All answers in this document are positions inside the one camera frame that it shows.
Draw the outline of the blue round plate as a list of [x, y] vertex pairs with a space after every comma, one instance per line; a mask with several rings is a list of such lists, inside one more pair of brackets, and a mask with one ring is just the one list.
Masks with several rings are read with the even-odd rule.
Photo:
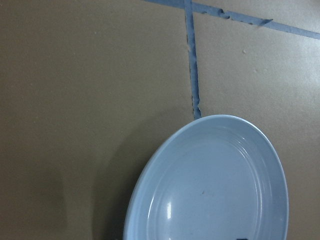
[[211, 115], [182, 127], [153, 154], [131, 195], [125, 240], [284, 240], [283, 166], [252, 123]]

